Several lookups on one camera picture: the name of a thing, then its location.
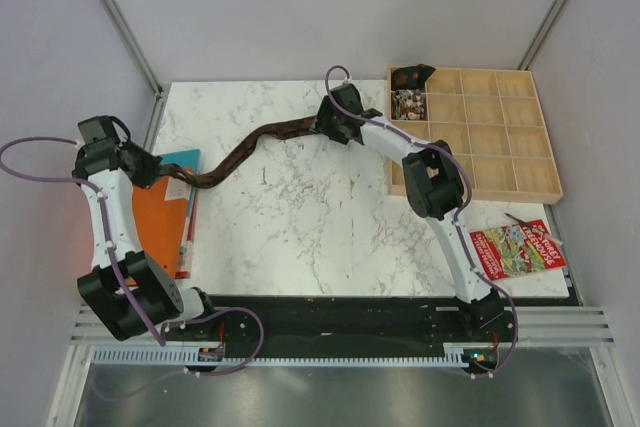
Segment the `red treehouse book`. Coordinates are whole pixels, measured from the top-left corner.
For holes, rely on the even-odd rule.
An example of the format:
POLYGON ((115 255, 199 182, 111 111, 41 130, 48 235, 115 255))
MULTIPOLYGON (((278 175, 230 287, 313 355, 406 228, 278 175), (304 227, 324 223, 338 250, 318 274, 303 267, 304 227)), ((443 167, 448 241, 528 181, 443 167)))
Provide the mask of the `red treehouse book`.
MULTIPOLYGON (((528 221, 549 233, 542 219, 528 221)), ((559 245, 517 222, 470 233, 485 275, 492 281, 545 273, 567 266, 559 245)))

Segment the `pen on red book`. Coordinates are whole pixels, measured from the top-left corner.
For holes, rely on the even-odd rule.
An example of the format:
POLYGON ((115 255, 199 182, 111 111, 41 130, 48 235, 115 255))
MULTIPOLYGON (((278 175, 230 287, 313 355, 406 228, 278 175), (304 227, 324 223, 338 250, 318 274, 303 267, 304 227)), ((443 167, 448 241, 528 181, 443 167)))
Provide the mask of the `pen on red book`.
POLYGON ((506 217, 508 217, 509 219, 511 219, 511 220, 513 220, 513 221, 516 221, 519 225, 524 226, 524 227, 527 227, 527 228, 529 228, 531 231, 537 232, 537 233, 538 233, 539 235, 541 235, 543 238, 545 238, 545 239, 547 239, 547 240, 549 240, 549 241, 551 241, 551 242, 554 242, 554 243, 555 243, 555 244, 557 244, 557 245, 563 245, 563 242, 562 242, 560 239, 558 239, 558 238, 556 238, 556 237, 553 237, 551 234, 549 234, 548 232, 546 232, 546 231, 545 231, 545 230, 543 230, 542 228, 536 227, 536 226, 535 226, 535 225, 533 225, 532 223, 527 222, 527 221, 524 221, 524 220, 522 220, 522 219, 519 219, 519 218, 515 217, 514 215, 512 215, 512 214, 510 214, 510 213, 504 212, 504 215, 505 215, 506 217))

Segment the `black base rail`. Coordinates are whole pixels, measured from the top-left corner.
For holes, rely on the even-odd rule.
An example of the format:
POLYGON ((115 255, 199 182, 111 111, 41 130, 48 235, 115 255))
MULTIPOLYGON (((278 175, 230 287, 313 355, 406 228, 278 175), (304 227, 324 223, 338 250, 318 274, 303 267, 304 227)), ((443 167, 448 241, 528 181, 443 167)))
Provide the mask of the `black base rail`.
POLYGON ((436 355, 447 343, 510 342, 516 321, 504 312, 468 332, 454 298, 208 296, 213 312, 181 328, 174 342, 219 343, 239 357, 273 355, 436 355))

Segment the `wooden compartment tray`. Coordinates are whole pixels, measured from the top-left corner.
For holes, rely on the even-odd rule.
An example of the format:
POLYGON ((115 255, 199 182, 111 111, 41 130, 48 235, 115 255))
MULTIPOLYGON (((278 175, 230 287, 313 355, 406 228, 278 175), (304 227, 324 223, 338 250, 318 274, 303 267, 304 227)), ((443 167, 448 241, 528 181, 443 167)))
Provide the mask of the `wooden compartment tray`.
POLYGON ((407 133, 445 141, 477 200, 553 205, 563 189, 534 78, 528 71, 438 67, 427 80, 427 116, 394 120, 407 133))

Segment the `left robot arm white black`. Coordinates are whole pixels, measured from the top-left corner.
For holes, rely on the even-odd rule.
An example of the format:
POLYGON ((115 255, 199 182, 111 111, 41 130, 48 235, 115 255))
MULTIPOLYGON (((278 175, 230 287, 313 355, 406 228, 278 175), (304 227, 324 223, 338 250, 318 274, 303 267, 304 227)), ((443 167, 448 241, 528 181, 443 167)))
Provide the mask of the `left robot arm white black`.
POLYGON ((78 292, 119 341, 150 332, 162 344, 171 322, 208 340, 220 318, 206 293, 178 287, 139 240, 133 192, 152 186, 161 173, 161 158, 130 141, 107 138, 80 148, 72 175, 89 205, 94 251, 78 292))

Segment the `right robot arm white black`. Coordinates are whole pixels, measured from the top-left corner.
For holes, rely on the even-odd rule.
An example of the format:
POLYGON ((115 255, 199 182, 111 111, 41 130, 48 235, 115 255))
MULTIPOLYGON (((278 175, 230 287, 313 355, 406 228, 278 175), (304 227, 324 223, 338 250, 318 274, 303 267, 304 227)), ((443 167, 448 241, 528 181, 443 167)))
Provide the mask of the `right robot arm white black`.
POLYGON ((444 253, 459 302, 458 328, 467 339, 483 339, 504 312, 497 288, 479 271, 481 262, 463 219, 470 180, 443 141, 419 139, 380 112, 364 111, 358 100, 348 108, 327 95, 314 130, 342 144, 355 141, 401 167, 407 201, 426 220, 444 253))

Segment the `rolled colourful tie in tray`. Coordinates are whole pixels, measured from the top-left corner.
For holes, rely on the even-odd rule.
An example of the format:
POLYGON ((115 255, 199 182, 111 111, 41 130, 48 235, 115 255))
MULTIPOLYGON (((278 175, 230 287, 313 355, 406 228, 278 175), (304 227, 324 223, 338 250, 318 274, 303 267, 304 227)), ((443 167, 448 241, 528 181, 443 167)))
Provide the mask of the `rolled colourful tie in tray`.
POLYGON ((427 116, 426 95, 420 90, 397 90, 391 93, 394 120, 421 121, 427 116))

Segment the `orange folder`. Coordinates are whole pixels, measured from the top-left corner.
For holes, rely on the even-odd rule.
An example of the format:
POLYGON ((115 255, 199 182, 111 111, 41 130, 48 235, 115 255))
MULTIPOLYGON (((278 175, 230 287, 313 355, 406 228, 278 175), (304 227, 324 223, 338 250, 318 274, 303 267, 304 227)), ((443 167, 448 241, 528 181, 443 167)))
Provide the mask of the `orange folder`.
POLYGON ((171 177, 163 177, 147 189, 133 190, 140 244, 172 279, 179 278, 181 258, 186 252, 191 194, 191 186, 171 177))

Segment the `brown red patterned tie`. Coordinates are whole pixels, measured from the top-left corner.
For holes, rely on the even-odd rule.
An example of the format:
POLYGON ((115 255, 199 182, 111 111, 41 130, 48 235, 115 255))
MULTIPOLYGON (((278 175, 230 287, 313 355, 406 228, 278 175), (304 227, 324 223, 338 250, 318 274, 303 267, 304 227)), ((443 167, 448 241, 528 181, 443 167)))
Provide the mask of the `brown red patterned tie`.
POLYGON ((269 136, 280 141, 314 135, 316 116, 307 116, 288 121, 264 124, 250 132, 213 170, 195 174, 177 163, 169 163, 160 168, 159 178, 179 180, 196 189, 212 189, 226 180, 256 150, 259 140, 269 136))

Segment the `rolled dark tie in tray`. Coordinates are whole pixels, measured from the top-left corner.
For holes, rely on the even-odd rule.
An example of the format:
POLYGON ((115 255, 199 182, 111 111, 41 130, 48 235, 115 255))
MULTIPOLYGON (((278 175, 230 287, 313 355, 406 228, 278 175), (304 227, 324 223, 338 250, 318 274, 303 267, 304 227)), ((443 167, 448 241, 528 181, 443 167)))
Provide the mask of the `rolled dark tie in tray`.
POLYGON ((436 68, 427 64, 398 67, 391 72, 391 90, 425 91, 427 80, 436 72, 436 68))

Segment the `teal folder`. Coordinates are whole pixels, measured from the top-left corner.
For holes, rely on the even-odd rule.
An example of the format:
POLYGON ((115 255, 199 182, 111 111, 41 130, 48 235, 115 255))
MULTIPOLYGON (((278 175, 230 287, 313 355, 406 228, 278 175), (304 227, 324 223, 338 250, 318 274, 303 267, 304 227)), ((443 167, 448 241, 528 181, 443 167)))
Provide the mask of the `teal folder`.
MULTIPOLYGON (((178 151, 162 155, 161 165, 168 167, 170 164, 176 164, 190 173, 195 174, 198 171, 201 152, 199 149, 191 149, 178 151)), ((164 177, 167 181, 164 199, 166 201, 173 200, 189 200, 192 187, 182 180, 173 177, 164 177)))

